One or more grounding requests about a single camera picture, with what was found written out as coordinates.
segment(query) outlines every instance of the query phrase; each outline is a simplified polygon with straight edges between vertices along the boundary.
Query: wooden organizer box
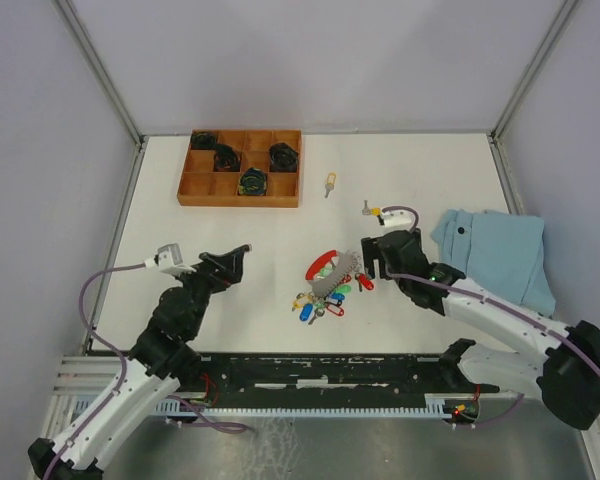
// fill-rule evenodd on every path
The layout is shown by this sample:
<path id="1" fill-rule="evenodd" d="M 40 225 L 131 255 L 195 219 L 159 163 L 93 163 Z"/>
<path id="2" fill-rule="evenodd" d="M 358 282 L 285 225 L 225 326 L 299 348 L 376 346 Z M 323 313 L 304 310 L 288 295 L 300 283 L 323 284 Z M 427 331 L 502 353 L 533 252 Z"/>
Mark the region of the wooden organizer box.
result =
<path id="1" fill-rule="evenodd" d="M 286 207 L 298 206 L 301 170 L 300 130 L 194 130 L 211 132 L 217 143 L 233 148 L 240 159 L 240 172 L 214 171 L 214 150 L 189 150 L 184 161 L 178 202 L 202 207 Z M 286 143 L 298 152 L 298 168 L 293 173 L 270 172 L 269 147 Z M 255 167 L 267 175 L 267 192 L 262 196 L 238 195 L 243 172 Z"/>

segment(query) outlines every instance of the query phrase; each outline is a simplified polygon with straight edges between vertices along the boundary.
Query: tabletop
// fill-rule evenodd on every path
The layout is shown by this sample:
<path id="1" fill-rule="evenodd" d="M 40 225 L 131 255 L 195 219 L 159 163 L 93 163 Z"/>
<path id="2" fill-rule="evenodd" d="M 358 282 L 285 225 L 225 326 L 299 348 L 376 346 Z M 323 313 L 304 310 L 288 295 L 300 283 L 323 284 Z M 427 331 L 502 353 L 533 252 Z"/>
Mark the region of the tabletop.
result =
<path id="1" fill-rule="evenodd" d="M 369 206 L 406 205 L 420 213 L 423 249 L 438 258 L 429 234 L 449 208 L 506 212 L 486 135 L 337 134 L 303 137 L 300 206 L 183 207 L 176 193 L 188 137 L 148 141 L 115 265 L 142 262 L 158 247 L 179 243 L 184 261 L 251 244 L 242 283 L 212 296 L 197 351 L 281 353 L 440 353 L 458 338 L 492 348 L 500 342 L 467 325 L 416 307 L 393 282 L 354 288 L 346 314 L 327 313 L 311 326 L 291 312 L 308 291 L 307 267 L 328 250 L 360 252 L 360 239 L 385 232 Z M 325 179 L 337 173 L 325 199 Z M 98 331 L 130 349 L 146 327 L 160 294 L 178 282 L 157 270 L 112 275 Z M 104 348 L 95 343 L 94 350 Z"/>

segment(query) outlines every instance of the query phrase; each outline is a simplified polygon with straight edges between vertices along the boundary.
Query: coiled black cord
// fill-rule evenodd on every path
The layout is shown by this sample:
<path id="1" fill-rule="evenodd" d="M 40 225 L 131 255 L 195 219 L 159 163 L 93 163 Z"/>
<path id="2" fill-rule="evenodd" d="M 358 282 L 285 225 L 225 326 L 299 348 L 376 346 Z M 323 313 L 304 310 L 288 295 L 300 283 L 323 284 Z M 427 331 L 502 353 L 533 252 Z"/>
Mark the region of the coiled black cord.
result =
<path id="1" fill-rule="evenodd" d="M 240 159 L 238 154 L 229 145 L 216 143 L 213 165 L 216 172 L 239 172 Z"/>
<path id="2" fill-rule="evenodd" d="M 286 143 L 276 143 L 269 148 L 272 172 L 298 171 L 298 152 Z"/>
<path id="3" fill-rule="evenodd" d="M 258 168 L 251 167 L 240 176 L 238 182 L 239 195 L 264 195 L 267 192 L 267 174 Z"/>
<path id="4" fill-rule="evenodd" d="M 213 150 L 216 146 L 216 137 L 211 132 L 195 132 L 191 135 L 191 148 L 193 150 Z"/>

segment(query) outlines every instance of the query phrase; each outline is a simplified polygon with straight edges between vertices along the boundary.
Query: light blue fabric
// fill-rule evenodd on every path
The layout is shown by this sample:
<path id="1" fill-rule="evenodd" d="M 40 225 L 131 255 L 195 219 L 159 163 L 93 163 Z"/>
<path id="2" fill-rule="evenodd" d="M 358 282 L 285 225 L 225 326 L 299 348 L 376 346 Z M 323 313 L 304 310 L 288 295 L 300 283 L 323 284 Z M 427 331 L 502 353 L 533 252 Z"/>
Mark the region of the light blue fabric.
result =
<path id="1" fill-rule="evenodd" d="M 549 316 L 556 301 L 544 274 L 543 231 L 538 217 L 447 210 L 431 238 L 442 263 L 511 303 Z"/>

